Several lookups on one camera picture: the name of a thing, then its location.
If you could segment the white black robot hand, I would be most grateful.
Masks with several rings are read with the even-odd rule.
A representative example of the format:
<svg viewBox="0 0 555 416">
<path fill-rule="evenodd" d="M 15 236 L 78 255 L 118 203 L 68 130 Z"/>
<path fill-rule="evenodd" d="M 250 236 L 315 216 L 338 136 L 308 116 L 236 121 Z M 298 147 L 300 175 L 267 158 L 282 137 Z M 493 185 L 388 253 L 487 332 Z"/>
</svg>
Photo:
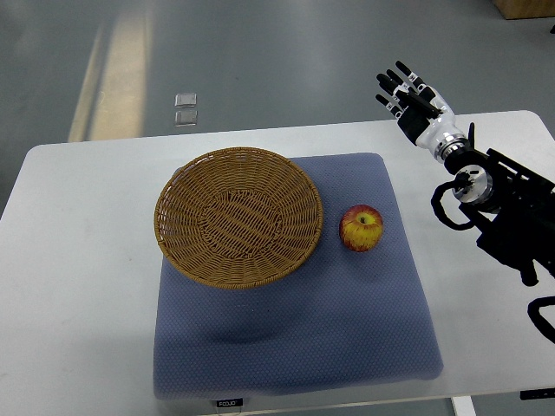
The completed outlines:
<svg viewBox="0 0 555 416">
<path fill-rule="evenodd" d="M 395 117 L 414 146 L 428 150 L 443 163 L 450 153 L 468 145 L 445 99 L 403 62 L 396 62 L 395 69 L 380 73 L 376 79 L 382 89 L 376 100 Z"/>
</svg>

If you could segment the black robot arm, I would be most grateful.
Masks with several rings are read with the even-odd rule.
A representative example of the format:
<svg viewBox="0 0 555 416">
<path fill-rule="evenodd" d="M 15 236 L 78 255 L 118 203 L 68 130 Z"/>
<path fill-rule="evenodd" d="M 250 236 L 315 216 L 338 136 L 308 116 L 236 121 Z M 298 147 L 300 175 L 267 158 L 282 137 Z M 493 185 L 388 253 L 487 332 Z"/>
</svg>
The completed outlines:
<svg viewBox="0 0 555 416">
<path fill-rule="evenodd" d="M 434 215 L 456 231 L 477 228 L 476 245 L 532 287 L 535 263 L 554 273 L 554 183 L 492 148 L 476 150 L 474 130 L 447 148 L 454 178 L 434 191 Z"/>
</svg>

